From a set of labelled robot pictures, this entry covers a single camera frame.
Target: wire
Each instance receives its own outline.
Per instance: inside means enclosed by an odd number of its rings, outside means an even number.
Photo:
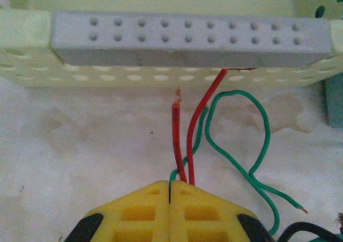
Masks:
[[[256,162],[254,163],[253,167],[249,170],[249,173],[246,172],[245,169],[243,169],[243,167],[225,150],[223,150],[222,148],[220,148],[215,142],[214,140],[212,140],[211,138],[211,134],[210,134],[210,126],[211,126],[211,121],[214,115],[214,111],[215,111],[215,107],[218,103],[218,101],[222,98],[222,97],[226,97],[226,96],[233,96],[236,94],[240,94],[243,95],[245,97],[247,97],[248,99],[250,99],[260,110],[262,117],[263,117],[263,121],[264,121],[264,127],[265,127],[265,141],[263,144],[263,147],[261,149],[261,152],[256,160]],[[282,198],[284,198],[285,200],[287,200],[289,203],[291,203],[293,206],[295,206],[296,208],[299,209],[303,209],[303,207],[298,204],[297,202],[295,202],[290,196],[286,195],[283,192],[280,192],[272,187],[269,187],[261,182],[259,182],[255,176],[253,175],[254,172],[258,169],[258,167],[261,165],[262,160],[267,152],[267,148],[269,146],[269,142],[270,142],[270,126],[269,126],[269,121],[268,121],[268,116],[267,113],[265,112],[265,109],[263,108],[263,106],[257,101],[257,99],[255,97],[253,97],[251,94],[242,91],[242,90],[234,90],[234,91],[228,91],[228,92],[221,92],[219,94],[217,94],[212,103],[211,103],[211,107],[210,107],[210,111],[208,113],[208,117],[206,120],[206,125],[205,125],[205,136],[206,139],[208,140],[209,144],[220,154],[222,154],[223,156],[225,156],[237,169],[238,171],[247,179],[247,181],[251,184],[251,186],[266,200],[266,202],[269,204],[269,206],[271,207],[273,214],[274,214],[274,225],[270,230],[270,234],[275,234],[276,231],[279,228],[279,224],[280,224],[280,217],[279,217],[279,212],[275,206],[275,204],[271,201],[271,199],[265,194],[265,192],[262,190],[267,190],[270,191],[271,193],[278,195]]]
[[[188,175],[189,175],[189,184],[195,185],[195,177],[194,177],[194,162],[193,162],[193,152],[192,152],[192,146],[193,146],[193,134],[195,125],[197,123],[197,120],[199,116],[201,115],[201,112],[203,111],[205,105],[207,104],[208,100],[214,93],[214,91],[219,86],[220,82],[223,80],[227,73],[226,69],[222,69],[215,80],[213,81],[210,88],[208,88],[207,92],[205,93],[204,97],[200,101],[198,107],[194,111],[194,114],[191,118],[191,121],[189,123],[188,132],[187,132],[187,156],[188,156]]]
[[[180,90],[176,90],[177,99],[171,107],[172,111],[172,134],[173,134],[173,148],[176,160],[176,166],[180,175],[180,180],[187,182],[186,173],[182,164],[182,154],[180,147]]]
[[[287,242],[291,236],[299,231],[311,232],[328,242],[343,242],[343,239],[340,239],[330,231],[308,222],[296,222],[291,224],[287,229],[285,229],[277,242]]]
[[[200,146],[200,142],[202,139],[203,126],[204,126],[204,120],[205,120],[205,116],[206,116],[207,112],[208,112],[208,107],[205,107],[202,114],[199,117],[198,130],[197,130],[197,134],[196,134],[196,138],[195,138],[195,142],[194,142],[194,146],[193,146],[193,150],[192,150],[193,155],[197,152],[197,150]],[[187,161],[188,161],[188,157],[186,156],[182,160],[183,166],[186,165]],[[177,171],[177,169],[175,169],[171,172],[170,177],[169,177],[169,202],[170,202],[170,191],[172,188],[172,181],[174,181],[176,179],[177,174],[178,174],[178,171]]]

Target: black wire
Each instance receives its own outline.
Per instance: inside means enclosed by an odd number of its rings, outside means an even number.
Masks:
[[[308,222],[296,222],[291,224],[290,226],[288,226],[287,229],[285,229],[277,242],[289,241],[291,236],[293,236],[298,231],[311,232],[328,242],[343,242],[343,239],[340,239],[330,231]]]

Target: red wire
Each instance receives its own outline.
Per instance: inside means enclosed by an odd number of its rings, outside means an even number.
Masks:
[[[176,166],[178,170],[178,174],[180,176],[180,180],[187,182],[186,173],[184,171],[184,166],[182,164],[182,154],[181,154],[181,146],[180,146],[180,90],[176,90],[177,99],[173,103],[171,107],[172,112],[172,133],[173,133],[173,148],[174,148],[174,155],[176,160]]]
[[[205,93],[204,97],[200,101],[198,107],[194,111],[194,114],[192,116],[192,119],[189,123],[188,126],[188,132],[187,132],[187,157],[188,157],[188,174],[189,174],[189,184],[195,185],[195,180],[194,180],[194,162],[193,162],[193,151],[192,151],[192,146],[193,146],[193,134],[194,134],[194,129],[196,126],[196,123],[198,121],[198,118],[200,117],[204,107],[206,106],[208,100],[214,93],[214,91],[217,89],[219,86],[220,82],[223,80],[227,73],[227,69],[222,69],[215,80],[213,81],[212,85],[210,88],[207,90]]]

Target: black plastic part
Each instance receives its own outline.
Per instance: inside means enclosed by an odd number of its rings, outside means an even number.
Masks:
[[[93,214],[79,221],[64,242],[91,242],[103,220],[102,214]]]
[[[239,214],[237,216],[251,242],[274,242],[262,223],[249,215]]]

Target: yellow plastic part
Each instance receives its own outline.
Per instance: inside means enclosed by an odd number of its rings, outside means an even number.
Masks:
[[[237,215],[251,211],[183,181],[173,181],[170,242],[250,242]]]
[[[103,221],[91,242],[168,242],[169,188],[158,181],[91,210]]]

